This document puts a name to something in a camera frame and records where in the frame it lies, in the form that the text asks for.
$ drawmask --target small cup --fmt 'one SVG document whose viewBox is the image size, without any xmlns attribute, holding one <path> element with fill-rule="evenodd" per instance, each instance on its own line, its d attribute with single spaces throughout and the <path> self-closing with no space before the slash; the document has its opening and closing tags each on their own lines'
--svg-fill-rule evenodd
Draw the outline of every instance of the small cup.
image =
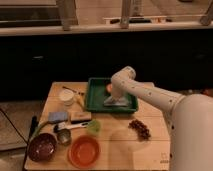
<svg viewBox="0 0 213 171">
<path fill-rule="evenodd" d="M 69 145 L 71 143 L 71 133 L 69 129 L 61 129 L 57 133 L 57 140 L 59 144 Z"/>
<path fill-rule="evenodd" d="M 99 135 L 100 129 L 101 123 L 96 119 L 91 120 L 87 125 L 87 133 L 95 137 Z"/>
<path fill-rule="evenodd" d="M 64 89 L 59 93 L 59 99 L 65 106 L 70 106 L 74 102 L 74 92 L 71 90 Z"/>
</svg>

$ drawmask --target cabinet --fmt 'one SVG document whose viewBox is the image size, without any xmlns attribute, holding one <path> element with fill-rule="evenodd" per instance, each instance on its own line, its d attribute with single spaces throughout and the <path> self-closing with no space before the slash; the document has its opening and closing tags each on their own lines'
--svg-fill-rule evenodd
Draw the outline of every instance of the cabinet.
<svg viewBox="0 0 213 171">
<path fill-rule="evenodd" d="M 213 30 L 0 37 L 0 99 L 44 99 L 53 81 L 110 77 L 126 65 L 136 80 L 169 89 L 213 86 Z"/>
</svg>

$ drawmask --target small white bowl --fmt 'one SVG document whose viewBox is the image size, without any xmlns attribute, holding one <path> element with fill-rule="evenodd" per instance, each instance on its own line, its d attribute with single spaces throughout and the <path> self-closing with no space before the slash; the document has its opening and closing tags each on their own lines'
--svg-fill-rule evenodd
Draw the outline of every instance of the small white bowl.
<svg viewBox="0 0 213 171">
<path fill-rule="evenodd" d="M 74 102 L 74 92 L 71 90 L 64 89 L 59 93 L 59 99 L 65 106 L 70 106 Z"/>
</svg>

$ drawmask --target cable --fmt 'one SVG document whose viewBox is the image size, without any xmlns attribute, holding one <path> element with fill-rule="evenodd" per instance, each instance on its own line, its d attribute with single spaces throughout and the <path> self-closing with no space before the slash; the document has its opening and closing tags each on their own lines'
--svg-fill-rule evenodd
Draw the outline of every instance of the cable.
<svg viewBox="0 0 213 171">
<path fill-rule="evenodd" d="M 10 122 L 10 124 L 13 126 L 13 128 L 15 129 L 15 131 L 18 133 L 18 135 L 23 139 L 23 141 L 28 144 L 27 140 L 23 137 L 23 135 L 19 132 L 19 130 L 15 127 L 15 125 L 13 124 L 13 122 L 10 120 L 10 118 L 7 116 L 6 112 L 4 112 L 4 110 L 0 107 L 0 111 L 3 113 L 3 115 L 7 118 L 7 120 Z"/>
</svg>

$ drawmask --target brown bowl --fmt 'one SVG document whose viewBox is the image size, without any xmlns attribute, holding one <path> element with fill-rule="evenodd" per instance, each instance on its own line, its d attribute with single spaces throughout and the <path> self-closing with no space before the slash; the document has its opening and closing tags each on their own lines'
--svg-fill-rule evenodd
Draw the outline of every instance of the brown bowl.
<svg viewBox="0 0 213 171">
<path fill-rule="evenodd" d="M 56 150 L 57 141 L 52 134 L 42 133 L 29 144 L 28 156 L 35 162 L 48 161 Z"/>
</svg>

